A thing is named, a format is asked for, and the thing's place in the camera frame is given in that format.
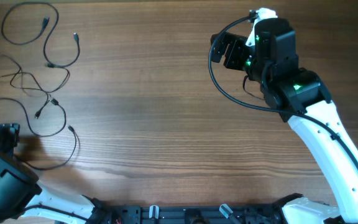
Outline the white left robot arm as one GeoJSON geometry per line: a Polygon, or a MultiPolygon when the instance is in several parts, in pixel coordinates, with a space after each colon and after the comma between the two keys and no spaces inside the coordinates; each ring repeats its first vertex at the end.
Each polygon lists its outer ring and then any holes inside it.
{"type": "Polygon", "coordinates": [[[0,223],[19,217],[42,217],[55,223],[120,222],[119,215],[102,201],[51,189],[15,161],[19,131],[19,124],[0,124],[0,223]]]}

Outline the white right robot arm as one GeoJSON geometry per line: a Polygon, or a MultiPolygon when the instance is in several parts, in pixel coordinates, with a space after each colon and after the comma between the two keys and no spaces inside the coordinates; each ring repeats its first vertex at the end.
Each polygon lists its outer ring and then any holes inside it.
{"type": "Polygon", "coordinates": [[[274,223],[358,223],[358,150],[337,113],[329,90],[313,71],[301,68],[295,31],[286,19],[251,12],[248,37],[224,28],[211,37],[209,63],[246,72],[259,83],[264,111],[280,115],[312,153],[333,191],[331,207],[289,195],[272,205],[274,223]]]}

